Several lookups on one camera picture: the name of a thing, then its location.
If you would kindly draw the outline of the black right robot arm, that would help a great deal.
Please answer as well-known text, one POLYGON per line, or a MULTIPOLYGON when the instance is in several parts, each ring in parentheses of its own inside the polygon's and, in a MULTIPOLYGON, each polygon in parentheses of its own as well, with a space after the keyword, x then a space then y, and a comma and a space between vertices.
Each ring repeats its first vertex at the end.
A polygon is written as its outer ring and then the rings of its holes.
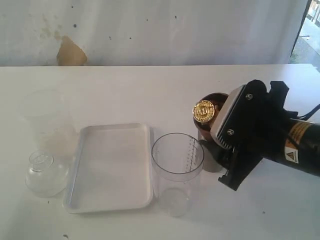
POLYGON ((284 108, 289 88, 257 79, 229 94, 212 93, 195 104, 193 122, 201 143, 226 173, 219 181, 237 190, 262 159, 318 176, 320 126, 312 112, 300 116, 284 108))

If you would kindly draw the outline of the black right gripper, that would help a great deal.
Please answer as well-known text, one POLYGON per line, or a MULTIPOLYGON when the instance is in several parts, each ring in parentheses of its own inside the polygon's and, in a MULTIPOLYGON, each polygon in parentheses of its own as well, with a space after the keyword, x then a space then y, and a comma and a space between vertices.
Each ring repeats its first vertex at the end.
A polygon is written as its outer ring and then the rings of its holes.
POLYGON ((281 133, 283 129, 279 123, 288 120, 284 103, 289 88, 282 81, 271 81, 270 86, 267 90, 266 85, 256 79, 245 84, 224 128, 229 128, 228 136, 223 136, 232 145, 230 149, 221 148, 215 141, 199 141, 213 159, 227 169, 227 173, 218 179, 219 182, 234 191, 263 158, 267 130, 281 133))

